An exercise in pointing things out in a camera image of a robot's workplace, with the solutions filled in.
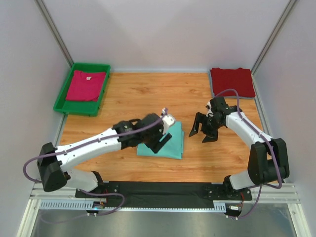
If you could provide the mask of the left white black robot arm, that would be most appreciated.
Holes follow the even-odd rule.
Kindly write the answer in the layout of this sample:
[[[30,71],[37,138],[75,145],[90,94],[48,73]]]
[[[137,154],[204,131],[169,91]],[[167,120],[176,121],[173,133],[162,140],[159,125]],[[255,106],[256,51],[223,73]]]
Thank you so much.
[[[45,192],[63,187],[87,191],[92,198],[104,192],[103,180],[97,171],[75,169],[80,163],[97,156],[126,148],[146,145],[157,153],[170,139],[168,130],[175,124],[170,114],[146,115],[143,119],[123,120],[93,137],[64,146],[52,143],[42,146],[37,166]]]

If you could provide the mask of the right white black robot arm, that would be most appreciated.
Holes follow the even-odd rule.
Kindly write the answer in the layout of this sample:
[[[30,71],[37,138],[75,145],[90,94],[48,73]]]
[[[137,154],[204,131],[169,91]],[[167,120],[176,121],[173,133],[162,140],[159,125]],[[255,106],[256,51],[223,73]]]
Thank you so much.
[[[223,195],[234,199],[243,189],[271,186],[274,181],[278,183],[274,188],[280,189],[282,181],[290,175],[286,142],[261,131],[246,117],[239,104],[230,106],[224,97],[211,99],[206,108],[206,114],[196,113],[190,136],[201,131],[205,135],[203,143],[216,142],[219,129],[226,127],[250,149],[247,169],[225,177]]]

